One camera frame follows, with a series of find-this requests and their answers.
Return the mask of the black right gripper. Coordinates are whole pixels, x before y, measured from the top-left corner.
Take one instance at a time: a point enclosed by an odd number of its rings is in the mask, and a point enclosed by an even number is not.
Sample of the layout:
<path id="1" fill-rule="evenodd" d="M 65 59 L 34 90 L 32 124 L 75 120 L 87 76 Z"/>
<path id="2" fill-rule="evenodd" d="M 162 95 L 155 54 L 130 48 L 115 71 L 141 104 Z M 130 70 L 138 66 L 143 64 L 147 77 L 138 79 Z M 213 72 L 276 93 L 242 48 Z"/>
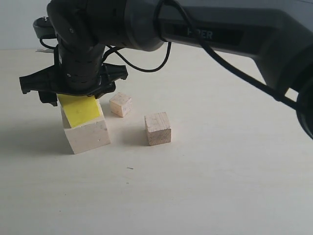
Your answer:
<path id="1" fill-rule="evenodd" d="M 95 99 L 112 93 L 115 81 L 125 80 L 125 66 L 104 63 L 104 45 L 96 45 L 88 52 L 70 51 L 62 44 L 54 50 L 54 65 L 19 78 L 21 91 L 37 91 L 43 104 L 58 106 L 57 95 L 88 96 Z"/>

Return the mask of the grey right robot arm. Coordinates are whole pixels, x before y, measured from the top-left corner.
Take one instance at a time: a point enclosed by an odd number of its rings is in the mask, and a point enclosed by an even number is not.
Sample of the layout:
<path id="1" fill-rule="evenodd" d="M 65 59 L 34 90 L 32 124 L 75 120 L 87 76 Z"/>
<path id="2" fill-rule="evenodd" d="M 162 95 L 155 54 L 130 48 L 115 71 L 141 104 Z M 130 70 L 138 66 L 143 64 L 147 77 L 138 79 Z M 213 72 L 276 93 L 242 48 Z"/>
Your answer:
<path id="1" fill-rule="evenodd" d="M 164 43 L 203 48 L 226 70 L 296 111 L 313 135 L 313 3 L 310 0 L 52 0 L 34 21 L 40 41 L 56 39 L 54 64 L 20 77 L 42 103 L 57 95 L 112 93 L 125 66 L 107 64 L 129 48 Z"/>

